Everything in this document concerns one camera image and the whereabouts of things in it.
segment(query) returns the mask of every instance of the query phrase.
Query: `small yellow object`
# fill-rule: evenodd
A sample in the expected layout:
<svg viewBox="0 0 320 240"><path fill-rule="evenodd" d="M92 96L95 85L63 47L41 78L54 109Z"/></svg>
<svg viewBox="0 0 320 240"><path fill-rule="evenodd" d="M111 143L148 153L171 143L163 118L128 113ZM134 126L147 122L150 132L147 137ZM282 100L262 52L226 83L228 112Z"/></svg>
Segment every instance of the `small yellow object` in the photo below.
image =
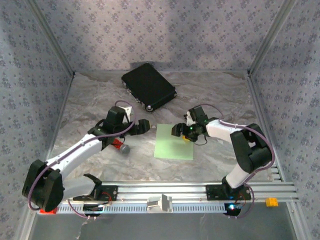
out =
<svg viewBox="0 0 320 240"><path fill-rule="evenodd" d="M278 200L275 197L268 197L265 199L265 204L267 207L278 207Z"/></svg>
<svg viewBox="0 0 320 240"><path fill-rule="evenodd" d="M186 139L186 136L182 136L182 139L185 141L190 141L189 139Z"/></svg>

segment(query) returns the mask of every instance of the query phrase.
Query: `black briefcase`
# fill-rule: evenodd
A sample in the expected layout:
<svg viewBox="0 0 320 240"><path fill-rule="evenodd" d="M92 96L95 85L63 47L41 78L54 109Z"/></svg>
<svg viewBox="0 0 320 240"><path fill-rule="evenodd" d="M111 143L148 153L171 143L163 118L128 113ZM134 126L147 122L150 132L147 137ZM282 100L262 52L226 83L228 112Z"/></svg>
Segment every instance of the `black briefcase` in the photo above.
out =
<svg viewBox="0 0 320 240"><path fill-rule="evenodd" d="M153 112L177 96L176 88L149 63L126 73L121 79L147 112Z"/></svg>

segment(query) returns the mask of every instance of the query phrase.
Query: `green square mat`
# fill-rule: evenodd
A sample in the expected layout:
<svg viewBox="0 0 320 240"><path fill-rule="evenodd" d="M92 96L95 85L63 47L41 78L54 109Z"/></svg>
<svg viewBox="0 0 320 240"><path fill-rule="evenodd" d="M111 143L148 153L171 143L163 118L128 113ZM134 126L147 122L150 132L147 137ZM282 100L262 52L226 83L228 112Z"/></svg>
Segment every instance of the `green square mat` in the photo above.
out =
<svg viewBox="0 0 320 240"><path fill-rule="evenodd" d="M154 157L160 159L193 160L194 144L182 137L171 135L174 125L158 124L156 127Z"/></svg>

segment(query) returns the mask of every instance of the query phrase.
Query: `patterned wallpaper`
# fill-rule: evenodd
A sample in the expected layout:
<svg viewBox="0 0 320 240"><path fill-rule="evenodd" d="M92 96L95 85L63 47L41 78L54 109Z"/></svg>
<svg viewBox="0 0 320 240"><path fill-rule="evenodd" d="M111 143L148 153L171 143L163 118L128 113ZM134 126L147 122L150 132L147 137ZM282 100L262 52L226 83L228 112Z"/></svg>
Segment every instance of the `patterned wallpaper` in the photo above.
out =
<svg viewBox="0 0 320 240"><path fill-rule="evenodd" d="M282 0L37 0L75 71L246 70Z"/></svg>
<svg viewBox="0 0 320 240"><path fill-rule="evenodd" d="M13 238L30 163L45 159L70 78L23 1L0 1L0 239Z"/></svg>
<svg viewBox="0 0 320 240"><path fill-rule="evenodd" d="M295 182L314 239L320 239L320 2L298 0L254 80Z"/></svg>

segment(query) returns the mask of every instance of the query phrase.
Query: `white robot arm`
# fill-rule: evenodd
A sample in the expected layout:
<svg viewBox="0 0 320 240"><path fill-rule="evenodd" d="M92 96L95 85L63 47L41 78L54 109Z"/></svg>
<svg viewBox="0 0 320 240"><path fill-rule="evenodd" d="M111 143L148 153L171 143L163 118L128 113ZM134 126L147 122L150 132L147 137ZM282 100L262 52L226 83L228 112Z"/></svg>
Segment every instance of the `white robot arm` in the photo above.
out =
<svg viewBox="0 0 320 240"><path fill-rule="evenodd" d="M215 117L208 118L201 106L190 109L184 117L186 123L178 123L172 128L173 136L183 135L185 139L196 142L199 135L204 135L232 143L237 164L222 179L225 198L239 192L256 172L273 163L273 149L257 124L243 126L226 123Z"/></svg>
<svg viewBox="0 0 320 240"><path fill-rule="evenodd" d="M140 135L150 129L150 122L140 119L138 124L130 122L131 107L113 106L105 119L100 120L75 145L63 153L43 162L34 161L27 173L22 189L22 195L39 206L45 212L55 209L63 200L91 196L97 199L102 192L102 182L87 173L76 179L66 180L66 177L81 163L91 156L104 150L108 145L114 145L116 137L125 135Z"/></svg>

